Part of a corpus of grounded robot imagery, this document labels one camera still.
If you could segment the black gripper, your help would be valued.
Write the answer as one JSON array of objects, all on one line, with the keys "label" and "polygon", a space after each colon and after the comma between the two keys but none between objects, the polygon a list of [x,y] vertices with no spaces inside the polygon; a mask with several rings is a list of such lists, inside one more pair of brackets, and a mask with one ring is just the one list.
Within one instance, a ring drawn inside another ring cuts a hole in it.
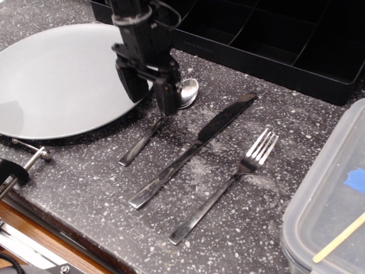
[{"label": "black gripper", "polygon": [[170,51],[180,14],[164,1],[108,3],[123,40],[112,47],[116,70],[130,100],[136,103],[149,93],[149,80],[162,115],[175,114],[182,102],[181,75]]}]

